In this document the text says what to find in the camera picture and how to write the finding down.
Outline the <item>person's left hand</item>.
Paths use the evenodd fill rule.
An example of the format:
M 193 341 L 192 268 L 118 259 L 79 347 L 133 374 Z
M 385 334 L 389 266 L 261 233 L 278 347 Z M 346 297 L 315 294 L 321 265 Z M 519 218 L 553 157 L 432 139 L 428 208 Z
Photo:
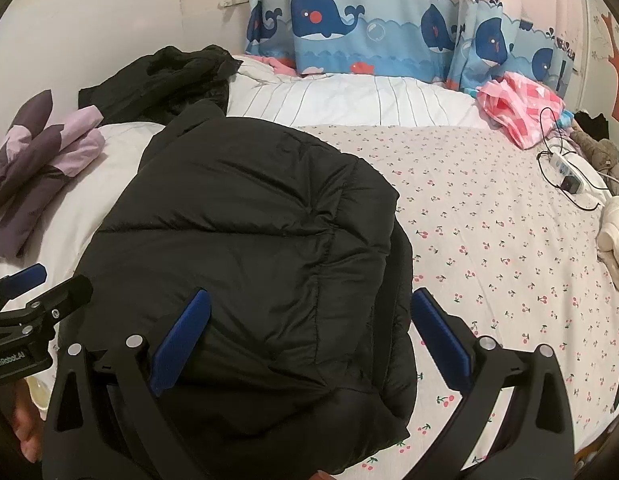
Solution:
M 44 420 L 32 402 L 24 379 L 14 384 L 14 410 L 10 422 L 23 456 L 33 464 L 40 462 L 44 452 Z

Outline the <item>person's right hand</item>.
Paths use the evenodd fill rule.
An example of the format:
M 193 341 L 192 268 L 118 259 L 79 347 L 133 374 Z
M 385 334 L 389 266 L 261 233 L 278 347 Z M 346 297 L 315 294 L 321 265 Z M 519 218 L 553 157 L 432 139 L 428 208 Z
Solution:
M 319 470 L 309 478 L 309 480 L 335 480 L 331 474 L 327 474 L 326 471 Z

